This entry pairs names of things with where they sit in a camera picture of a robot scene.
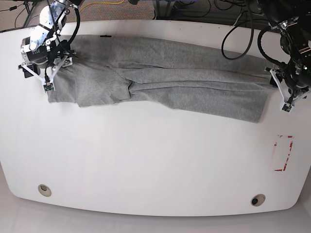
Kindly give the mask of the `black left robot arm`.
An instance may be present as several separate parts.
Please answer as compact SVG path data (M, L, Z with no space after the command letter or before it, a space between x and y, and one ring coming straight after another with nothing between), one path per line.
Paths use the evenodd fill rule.
M259 0L258 6L269 25L258 35L257 44L262 56L277 66L265 68L278 87L282 102L280 108L291 112L295 103L311 92L311 48L304 33L311 32L311 2L309 0ZM268 56L261 45L269 30L280 31L280 46L290 56L289 62L280 62Z

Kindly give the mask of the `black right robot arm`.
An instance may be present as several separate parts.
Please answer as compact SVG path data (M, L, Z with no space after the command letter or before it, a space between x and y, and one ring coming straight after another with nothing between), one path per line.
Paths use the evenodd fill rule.
M76 52L70 48L80 28L79 8L82 0L54 0L42 9L39 25L31 35L22 40L21 56L24 62L18 66L25 78L36 77L45 92L54 91L54 78L62 67L73 64ZM60 33L72 8L76 14L76 27L68 40L60 40Z

